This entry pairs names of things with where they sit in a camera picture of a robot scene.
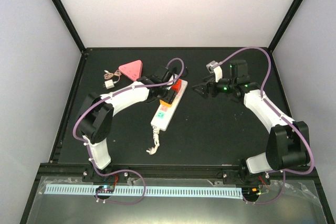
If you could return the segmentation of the white long power strip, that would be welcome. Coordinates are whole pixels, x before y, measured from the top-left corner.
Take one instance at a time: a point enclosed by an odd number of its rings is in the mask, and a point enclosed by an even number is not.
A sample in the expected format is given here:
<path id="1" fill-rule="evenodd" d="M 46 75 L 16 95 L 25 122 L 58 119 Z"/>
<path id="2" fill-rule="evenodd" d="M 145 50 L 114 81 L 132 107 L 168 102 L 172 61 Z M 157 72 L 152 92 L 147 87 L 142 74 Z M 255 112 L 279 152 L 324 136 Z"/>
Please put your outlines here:
<path id="1" fill-rule="evenodd" d="M 166 131 L 174 112 L 186 90 L 188 82 L 185 80 L 181 80 L 181 88 L 179 89 L 174 101 L 170 107 L 164 106 L 162 104 L 159 105 L 152 121 L 151 126 L 153 128 L 158 128 L 160 131 Z"/>

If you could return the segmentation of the pink triangular power strip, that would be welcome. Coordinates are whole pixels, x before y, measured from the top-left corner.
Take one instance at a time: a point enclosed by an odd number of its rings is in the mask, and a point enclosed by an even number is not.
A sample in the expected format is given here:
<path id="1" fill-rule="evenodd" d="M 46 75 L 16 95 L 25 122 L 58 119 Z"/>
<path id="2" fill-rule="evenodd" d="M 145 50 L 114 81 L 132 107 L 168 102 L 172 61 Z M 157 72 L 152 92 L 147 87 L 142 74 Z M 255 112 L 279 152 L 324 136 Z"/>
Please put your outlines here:
<path id="1" fill-rule="evenodd" d="M 142 68 L 141 60 L 132 61 L 118 67 L 119 71 L 132 81 L 137 81 L 141 77 Z"/>

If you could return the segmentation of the white USB charger plug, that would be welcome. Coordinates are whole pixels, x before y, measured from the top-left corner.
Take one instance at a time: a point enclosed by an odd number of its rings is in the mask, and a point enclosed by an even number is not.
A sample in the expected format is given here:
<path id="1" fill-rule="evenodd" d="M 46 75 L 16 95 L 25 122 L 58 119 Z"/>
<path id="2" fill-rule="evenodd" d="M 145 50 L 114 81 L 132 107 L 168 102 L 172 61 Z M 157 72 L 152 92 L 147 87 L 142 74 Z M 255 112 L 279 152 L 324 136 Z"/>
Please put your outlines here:
<path id="1" fill-rule="evenodd" d="M 115 84 L 113 82 L 113 80 L 107 80 L 104 82 L 104 85 L 103 85 L 106 89 L 111 89 L 111 88 L 114 88 Z"/>

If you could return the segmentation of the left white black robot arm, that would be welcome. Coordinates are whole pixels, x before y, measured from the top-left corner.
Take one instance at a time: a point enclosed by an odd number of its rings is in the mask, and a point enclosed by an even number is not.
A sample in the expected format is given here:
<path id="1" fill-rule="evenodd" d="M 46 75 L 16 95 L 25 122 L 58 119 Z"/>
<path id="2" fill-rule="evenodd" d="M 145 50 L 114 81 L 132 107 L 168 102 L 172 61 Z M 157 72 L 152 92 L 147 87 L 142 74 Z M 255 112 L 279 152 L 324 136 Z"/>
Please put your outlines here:
<path id="1" fill-rule="evenodd" d="M 182 75 L 174 74 L 162 67 L 150 77 L 140 77 L 130 85 L 102 95 L 87 95 L 79 112 L 72 134 L 88 149 L 89 161 L 95 167 L 94 175 L 102 182 L 113 174 L 109 164 L 107 137 L 110 134 L 113 117 L 122 110 L 139 102 L 160 99 L 172 104 L 177 92 L 172 89 Z"/>

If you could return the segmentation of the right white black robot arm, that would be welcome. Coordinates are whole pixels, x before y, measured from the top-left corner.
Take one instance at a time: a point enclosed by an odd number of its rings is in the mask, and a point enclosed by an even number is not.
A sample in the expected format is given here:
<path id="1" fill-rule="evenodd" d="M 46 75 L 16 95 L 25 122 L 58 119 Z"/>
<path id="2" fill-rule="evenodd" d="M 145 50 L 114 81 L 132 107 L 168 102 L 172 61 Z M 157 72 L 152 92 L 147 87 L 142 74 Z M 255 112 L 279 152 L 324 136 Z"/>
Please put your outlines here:
<path id="1" fill-rule="evenodd" d="M 261 91 L 259 84 L 250 81 L 248 64 L 245 60 L 233 60 L 229 63 L 230 76 L 223 77 L 218 62 L 212 61 L 206 68 L 210 75 L 193 91 L 207 98 L 224 93 L 235 102 L 241 102 L 260 120 L 269 133 L 265 152 L 241 161 L 239 179 L 252 183 L 258 175 L 307 165 L 311 162 L 309 128 L 303 121 L 296 122 L 284 114 Z"/>

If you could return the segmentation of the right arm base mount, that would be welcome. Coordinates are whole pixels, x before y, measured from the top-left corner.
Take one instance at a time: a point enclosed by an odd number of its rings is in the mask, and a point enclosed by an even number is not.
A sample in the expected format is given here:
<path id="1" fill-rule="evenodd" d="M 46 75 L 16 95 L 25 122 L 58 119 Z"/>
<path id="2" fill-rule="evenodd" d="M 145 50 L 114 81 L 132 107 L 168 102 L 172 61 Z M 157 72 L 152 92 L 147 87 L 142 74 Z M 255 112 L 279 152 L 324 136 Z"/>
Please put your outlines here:
<path id="1" fill-rule="evenodd" d="M 268 182 L 265 173 L 252 174 L 247 169 L 223 169 L 222 179 L 227 184 L 259 185 L 261 179 Z"/>

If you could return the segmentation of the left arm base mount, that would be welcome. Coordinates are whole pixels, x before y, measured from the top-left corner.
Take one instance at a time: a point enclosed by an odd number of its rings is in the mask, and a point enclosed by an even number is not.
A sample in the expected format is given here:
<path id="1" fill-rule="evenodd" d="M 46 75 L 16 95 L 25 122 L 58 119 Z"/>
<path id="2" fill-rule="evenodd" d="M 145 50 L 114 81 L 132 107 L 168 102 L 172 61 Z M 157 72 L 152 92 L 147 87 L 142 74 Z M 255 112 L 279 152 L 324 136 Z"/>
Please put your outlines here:
<path id="1" fill-rule="evenodd" d="M 82 175 L 83 182 L 117 184 L 123 183 L 128 179 L 130 172 L 120 172 L 114 175 L 101 176 L 93 166 L 87 166 Z"/>

